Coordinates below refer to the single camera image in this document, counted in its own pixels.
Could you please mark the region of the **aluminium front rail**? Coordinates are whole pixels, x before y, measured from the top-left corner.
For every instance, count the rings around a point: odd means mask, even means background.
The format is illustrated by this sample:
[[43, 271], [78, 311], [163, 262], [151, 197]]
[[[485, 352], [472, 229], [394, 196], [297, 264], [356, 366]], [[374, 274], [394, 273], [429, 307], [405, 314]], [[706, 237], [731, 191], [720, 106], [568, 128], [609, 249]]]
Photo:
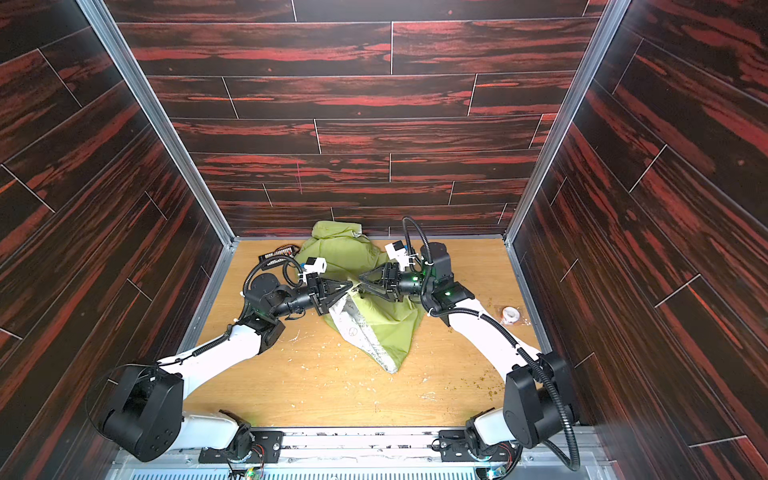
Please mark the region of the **aluminium front rail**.
[[547, 447], [474, 457], [458, 427], [260, 429], [246, 462], [212, 450], [179, 450], [141, 463], [118, 454], [110, 479], [615, 479], [618, 470], [589, 427], [576, 430], [581, 466], [569, 470]]

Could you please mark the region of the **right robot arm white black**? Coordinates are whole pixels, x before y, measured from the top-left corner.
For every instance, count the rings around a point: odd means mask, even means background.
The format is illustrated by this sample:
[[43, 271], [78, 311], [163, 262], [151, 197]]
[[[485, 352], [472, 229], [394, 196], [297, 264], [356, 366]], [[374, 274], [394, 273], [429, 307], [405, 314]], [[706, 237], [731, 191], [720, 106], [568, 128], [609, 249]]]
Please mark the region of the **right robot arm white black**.
[[569, 470], [580, 469], [574, 430], [579, 412], [570, 368], [561, 357], [543, 354], [515, 337], [452, 274], [434, 266], [412, 272], [390, 262], [360, 275], [359, 280], [362, 292], [384, 300], [418, 300], [429, 316], [466, 338], [502, 377], [502, 406], [471, 417], [459, 445], [480, 461], [505, 453], [505, 466], [486, 470], [482, 478], [506, 478], [523, 451], [539, 445]]

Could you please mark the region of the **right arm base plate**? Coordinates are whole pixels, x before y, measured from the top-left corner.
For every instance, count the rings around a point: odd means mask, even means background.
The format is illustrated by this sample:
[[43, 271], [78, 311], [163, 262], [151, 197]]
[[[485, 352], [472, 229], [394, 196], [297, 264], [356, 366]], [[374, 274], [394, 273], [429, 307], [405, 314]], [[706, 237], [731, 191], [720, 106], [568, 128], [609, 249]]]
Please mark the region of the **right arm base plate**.
[[439, 430], [430, 448], [443, 462], [509, 462], [517, 450], [509, 441], [488, 445], [467, 429]]

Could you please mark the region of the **green jacket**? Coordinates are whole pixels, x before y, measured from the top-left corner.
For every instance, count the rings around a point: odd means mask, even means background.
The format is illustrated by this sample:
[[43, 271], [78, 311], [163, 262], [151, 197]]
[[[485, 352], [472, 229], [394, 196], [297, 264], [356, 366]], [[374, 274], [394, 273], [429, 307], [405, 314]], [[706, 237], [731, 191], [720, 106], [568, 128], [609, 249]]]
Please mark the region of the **green jacket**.
[[303, 263], [308, 257], [326, 259], [326, 278], [354, 283], [344, 302], [338, 302], [323, 316], [325, 322], [384, 371], [397, 373], [410, 352], [425, 311], [409, 299], [389, 302], [360, 296], [358, 276], [386, 263], [384, 250], [363, 234], [360, 224], [319, 221], [296, 260]]

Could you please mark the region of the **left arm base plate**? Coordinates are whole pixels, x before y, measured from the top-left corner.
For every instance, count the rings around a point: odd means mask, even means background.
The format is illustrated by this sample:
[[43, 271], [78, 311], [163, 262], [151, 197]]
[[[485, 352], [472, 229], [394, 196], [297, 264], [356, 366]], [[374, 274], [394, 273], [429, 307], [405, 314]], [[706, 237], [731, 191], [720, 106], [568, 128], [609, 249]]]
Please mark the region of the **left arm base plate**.
[[249, 433], [240, 432], [224, 449], [203, 449], [198, 462], [201, 464], [277, 463], [284, 436], [284, 432], [279, 430], [251, 429]]

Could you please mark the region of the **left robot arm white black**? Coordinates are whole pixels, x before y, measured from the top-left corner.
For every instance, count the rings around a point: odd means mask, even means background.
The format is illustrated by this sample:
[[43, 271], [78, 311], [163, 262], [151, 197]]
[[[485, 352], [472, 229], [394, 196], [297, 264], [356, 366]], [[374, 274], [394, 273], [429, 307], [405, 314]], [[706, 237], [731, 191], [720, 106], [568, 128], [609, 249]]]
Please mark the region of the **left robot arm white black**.
[[304, 275], [298, 286], [283, 284], [271, 273], [249, 276], [240, 317], [223, 334], [152, 364], [118, 366], [118, 384], [105, 405], [90, 414], [92, 426], [142, 462], [184, 449], [214, 449], [247, 459], [253, 437], [246, 420], [225, 410], [189, 413], [185, 400], [209, 380], [271, 348], [286, 320], [309, 309], [329, 313], [352, 286], [318, 273]]

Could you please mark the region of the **white tape roll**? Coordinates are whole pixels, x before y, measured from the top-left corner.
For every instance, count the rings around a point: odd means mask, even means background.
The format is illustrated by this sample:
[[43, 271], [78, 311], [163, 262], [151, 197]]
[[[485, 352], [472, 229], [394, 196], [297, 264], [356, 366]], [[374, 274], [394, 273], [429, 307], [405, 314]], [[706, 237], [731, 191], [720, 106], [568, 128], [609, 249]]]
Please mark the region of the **white tape roll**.
[[520, 311], [512, 306], [505, 307], [502, 310], [502, 323], [505, 325], [513, 325], [519, 322], [521, 319]]

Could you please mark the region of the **black battery pack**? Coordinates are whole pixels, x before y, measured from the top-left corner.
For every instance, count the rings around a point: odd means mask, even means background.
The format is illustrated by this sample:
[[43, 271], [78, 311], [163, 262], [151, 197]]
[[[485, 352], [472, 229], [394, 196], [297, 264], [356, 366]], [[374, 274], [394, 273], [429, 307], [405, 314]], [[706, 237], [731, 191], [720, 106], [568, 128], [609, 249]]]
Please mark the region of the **black battery pack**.
[[263, 269], [269, 270], [283, 265], [286, 262], [286, 257], [295, 256], [299, 250], [300, 247], [295, 244], [282, 245], [271, 252], [260, 255], [258, 257], [258, 263], [263, 263]]

